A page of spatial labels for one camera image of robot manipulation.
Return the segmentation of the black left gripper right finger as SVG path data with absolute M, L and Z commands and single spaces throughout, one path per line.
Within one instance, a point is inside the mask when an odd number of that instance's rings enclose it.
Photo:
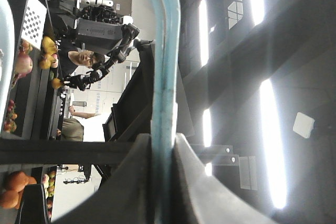
M 176 134 L 171 168 L 171 223 L 273 223 L 224 186 Z

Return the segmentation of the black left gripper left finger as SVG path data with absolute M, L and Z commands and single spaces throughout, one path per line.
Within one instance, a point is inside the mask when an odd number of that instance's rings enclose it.
M 139 134 L 101 188 L 54 223 L 150 223 L 151 136 Z

